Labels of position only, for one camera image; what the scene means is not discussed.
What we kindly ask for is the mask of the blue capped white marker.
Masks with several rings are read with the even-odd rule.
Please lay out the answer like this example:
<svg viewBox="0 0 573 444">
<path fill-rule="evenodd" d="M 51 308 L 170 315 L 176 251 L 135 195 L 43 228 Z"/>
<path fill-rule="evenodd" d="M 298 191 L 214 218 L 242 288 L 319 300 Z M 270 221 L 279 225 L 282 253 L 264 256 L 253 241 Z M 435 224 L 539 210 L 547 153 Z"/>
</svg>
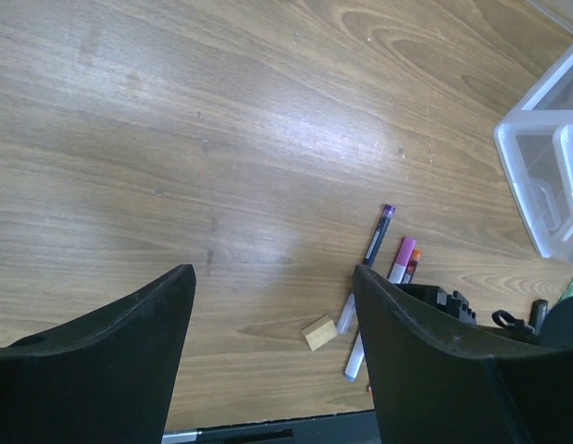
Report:
<svg viewBox="0 0 573 444">
<path fill-rule="evenodd" d="M 356 380 L 364 357 L 365 352 L 362 337 L 360 333 L 357 333 L 354 346 L 343 371 L 343 374 L 348 381 L 353 382 Z"/>
</svg>

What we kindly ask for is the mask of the purple clear pen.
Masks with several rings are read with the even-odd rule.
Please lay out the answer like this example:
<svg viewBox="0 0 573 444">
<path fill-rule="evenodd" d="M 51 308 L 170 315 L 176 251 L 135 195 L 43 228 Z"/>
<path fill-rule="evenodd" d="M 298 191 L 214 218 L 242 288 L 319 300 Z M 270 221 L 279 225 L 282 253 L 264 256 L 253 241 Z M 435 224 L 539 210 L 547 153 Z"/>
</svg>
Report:
<svg viewBox="0 0 573 444">
<path fill-rule="evenodd" d="M 395 207 L 393 205 L 385 204 L 382 207 L 382 212 L 380 215 L 378 225 L 374 230 L 373 236 L 367 247 L 365 256 L 361 261 L 362 265 L 367 265 L 367 266 L 374 265 L 378 252 L 380 250 L 380 246 L 382 245 L 382 241 L 387 233 L 389 225 L 392 222 L 394 213 L 395 213 Z M 354 293 L 351 292 L 346 298 L 343 310 L 336 325 L 336 331 L 338 334 L 343 335 L 347 333 L 347 330 L 352 322 L 354 315 L 355 315 L 355 296 Z"/>
</svg>

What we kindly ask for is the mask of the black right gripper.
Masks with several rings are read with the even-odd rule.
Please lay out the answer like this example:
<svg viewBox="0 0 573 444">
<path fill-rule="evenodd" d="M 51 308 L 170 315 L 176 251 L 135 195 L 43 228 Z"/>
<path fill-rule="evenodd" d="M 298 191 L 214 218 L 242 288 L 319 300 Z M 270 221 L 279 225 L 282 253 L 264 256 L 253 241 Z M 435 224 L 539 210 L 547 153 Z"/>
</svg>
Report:
<svg viewBox="0 0 573 444">
<path fill-rule="evenodd" d="M 459 291 L 449 293 L 438 286 L 421 284 L 397 284 L 397 288 L 464 324 L 477 324 L 476 312 Z"/>
</svg>

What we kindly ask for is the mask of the red clear pen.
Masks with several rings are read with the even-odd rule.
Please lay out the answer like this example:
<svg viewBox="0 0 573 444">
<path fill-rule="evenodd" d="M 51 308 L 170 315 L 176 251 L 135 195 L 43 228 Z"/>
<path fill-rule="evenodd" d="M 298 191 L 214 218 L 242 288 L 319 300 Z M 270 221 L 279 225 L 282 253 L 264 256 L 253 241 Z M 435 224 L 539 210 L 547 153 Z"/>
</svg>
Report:
<svg viewBox="0 0 573 444">
<path fill-rule="evenodd" d="M 422 251 L 419 249 L 415 249 L 411 256 L 410 260 L 406 266 L 404 276 L 402 278 L 402 284 L 410 284 L 412 279 L 416 273 L 417 266 L 422 256 Z"/>
</svg>

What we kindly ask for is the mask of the small tan eraser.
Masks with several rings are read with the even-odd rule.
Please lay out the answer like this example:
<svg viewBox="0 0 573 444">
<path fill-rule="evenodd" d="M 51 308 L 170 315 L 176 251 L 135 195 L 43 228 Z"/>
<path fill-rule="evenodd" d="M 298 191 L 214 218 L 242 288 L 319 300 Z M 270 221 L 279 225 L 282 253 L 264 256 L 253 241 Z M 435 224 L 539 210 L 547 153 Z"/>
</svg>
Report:
<svg viewBox="0 0 573 444">
<path fill-rule="evenodd" d="M 333 320 L 325 315 L 301 330 L 310 349 L 314 352 L 338 336 Z"/>
</svg>

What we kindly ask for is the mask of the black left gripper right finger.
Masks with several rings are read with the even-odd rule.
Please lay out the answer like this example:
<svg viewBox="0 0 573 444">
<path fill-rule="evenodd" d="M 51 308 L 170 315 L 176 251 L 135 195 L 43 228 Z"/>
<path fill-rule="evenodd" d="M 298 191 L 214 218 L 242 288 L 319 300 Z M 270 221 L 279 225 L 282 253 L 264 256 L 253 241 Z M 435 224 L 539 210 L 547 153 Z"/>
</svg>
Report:
<svg viewBox="0 0 573 444">
<path fill-rule="evenodd" d="M 356 313 L 384 443 L 573 443 L 573 347 L 464 324 L 360 265 Z"/>
</svg>

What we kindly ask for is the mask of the pink capped white marker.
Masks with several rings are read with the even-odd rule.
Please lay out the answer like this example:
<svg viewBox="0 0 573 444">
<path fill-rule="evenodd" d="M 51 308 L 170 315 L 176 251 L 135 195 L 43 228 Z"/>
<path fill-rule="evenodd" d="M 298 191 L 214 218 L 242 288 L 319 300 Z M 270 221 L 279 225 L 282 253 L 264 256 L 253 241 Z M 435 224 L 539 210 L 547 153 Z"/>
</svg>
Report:
<svg viewBox="0 0 573 444">
<path fill-rule="evenodd" d="M 398 253 L 393 261 L 388 280 L 393 284 L 402 282 L 407 265 L 411 259 L 412 252 L 416 246 L 416 240 L 411 237 L 404 237 L 399 247 Z"/>
</svg>

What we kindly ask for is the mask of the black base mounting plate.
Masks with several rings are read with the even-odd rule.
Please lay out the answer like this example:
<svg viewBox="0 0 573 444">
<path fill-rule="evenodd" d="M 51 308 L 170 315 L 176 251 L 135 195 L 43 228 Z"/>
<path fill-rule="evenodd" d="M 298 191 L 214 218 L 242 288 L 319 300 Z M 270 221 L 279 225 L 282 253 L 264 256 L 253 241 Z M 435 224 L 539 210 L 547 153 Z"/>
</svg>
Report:
<svg viewBox="0 0 573 444">
<path fill-rule="evenodd" d="M 164 443 L 379 443 L 375 412 L 279 419 L 172 431 Z"/>
</svg>

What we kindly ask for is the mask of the white drawer organizer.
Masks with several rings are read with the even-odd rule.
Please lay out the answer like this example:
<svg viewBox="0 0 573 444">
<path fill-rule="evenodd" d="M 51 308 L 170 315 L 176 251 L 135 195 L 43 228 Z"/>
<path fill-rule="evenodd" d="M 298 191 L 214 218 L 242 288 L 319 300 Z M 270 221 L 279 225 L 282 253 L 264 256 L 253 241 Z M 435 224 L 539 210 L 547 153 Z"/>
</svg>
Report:
<svg viewBox="0 0 573 444">
<path fill-rule="evenodd" d="M 573 44 L 506 114 L 493 137 L 536 251 L 573 264 Z"/>
</svg>

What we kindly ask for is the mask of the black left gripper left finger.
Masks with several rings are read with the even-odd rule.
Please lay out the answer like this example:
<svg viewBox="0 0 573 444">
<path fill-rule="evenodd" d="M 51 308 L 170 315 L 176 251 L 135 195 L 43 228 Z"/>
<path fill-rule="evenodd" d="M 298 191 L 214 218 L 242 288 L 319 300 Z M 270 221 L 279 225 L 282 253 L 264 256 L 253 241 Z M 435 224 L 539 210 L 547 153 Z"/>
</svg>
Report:
<svg viewBox="0 0 573 444">
<path fill-rule="evenodd" d="M 0 443 L 161 442 L 195 288 L 179 265 L 0 347 Z"/>
</svg>

